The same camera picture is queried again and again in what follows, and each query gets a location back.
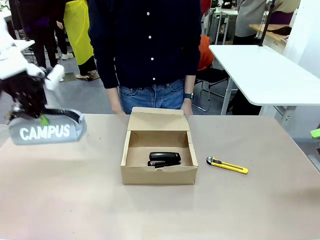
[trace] yellow skirt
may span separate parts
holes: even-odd
[[[94,55],[88,35],[89,13],[86,0],[69,1],[65,5],[64,25],[78,65]]]

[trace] jeans pocket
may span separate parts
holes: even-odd
[[[122,86],[122,87],[120,87],[120,91],[124,95],[135,96],[138,92],[138,88],[127,88],[125,86]]]
[[[168,88],[170,92],[176,93],[181,91],[184,88],[185,82],[183,79],[178,79],[177,81],[174,81],[172,83],[168,84]]]

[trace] black stapler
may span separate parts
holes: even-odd
[[[181,164],[180,154],[177,152],[150,152],[148,166],[157,168]]]

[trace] open box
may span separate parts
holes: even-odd
[[[148,166],[150,152],[174,152],[181,165]],[[198,163],[182,110],[134,107],[126,133],[121,174],[124,184],[194,184]]]

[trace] wristwatch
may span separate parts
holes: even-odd
[[[193,93],[185,93],[185,94],[183,95],[183,98],[184,98],[184,99],[191,99],[191,100],[195,99]]]

